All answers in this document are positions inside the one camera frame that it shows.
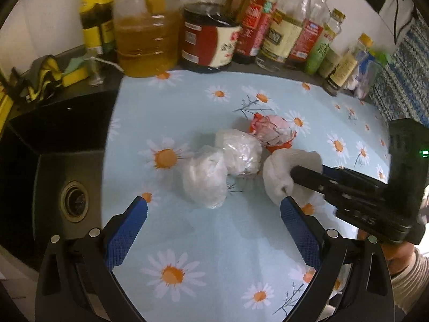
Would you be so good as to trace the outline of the person's right hand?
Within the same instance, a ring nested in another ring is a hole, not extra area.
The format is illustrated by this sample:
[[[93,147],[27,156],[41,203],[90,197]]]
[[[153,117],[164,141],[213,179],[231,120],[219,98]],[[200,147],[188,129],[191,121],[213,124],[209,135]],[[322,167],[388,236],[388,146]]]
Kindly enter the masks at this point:
[[[410,242],[382,242],[381,248],[391,276],[404,271],[409,266],[415,253],[415,245]]]

